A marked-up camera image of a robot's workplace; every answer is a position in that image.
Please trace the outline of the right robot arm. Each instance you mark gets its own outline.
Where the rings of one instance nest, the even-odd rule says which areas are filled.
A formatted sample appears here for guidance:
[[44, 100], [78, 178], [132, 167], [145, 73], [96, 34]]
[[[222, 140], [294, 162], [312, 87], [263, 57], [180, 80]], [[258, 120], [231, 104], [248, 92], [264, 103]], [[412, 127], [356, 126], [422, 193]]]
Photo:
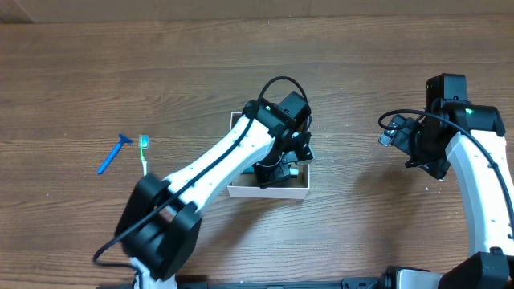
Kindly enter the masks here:
[[387, 112], [379, 141], [409, 156], [441, 181], [455, 171], [467, 220], [468, 257], [445, 274], [388, 267], [376, 288], [511, 288], [513, 286], [513, 180], [506, 130], [493, 106], [473, 104], [464, 75], [427, 80], [424, 110]]

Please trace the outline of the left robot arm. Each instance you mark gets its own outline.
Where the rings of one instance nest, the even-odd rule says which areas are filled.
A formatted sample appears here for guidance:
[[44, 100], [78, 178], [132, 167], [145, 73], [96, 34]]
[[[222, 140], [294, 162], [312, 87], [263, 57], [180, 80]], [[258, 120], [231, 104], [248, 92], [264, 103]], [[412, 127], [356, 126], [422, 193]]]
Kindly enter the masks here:
[[305, 123], [308, 101], [291, 92], [279, 104], [251, 100], [234, 127], [195, 162], [135, 185], [115, 234], [136, 272], [135, 288], [171, 288], [196, 246], [205, 208], [246, 169], [266, 189], [296, 176], [292, 164], [313, 160]]

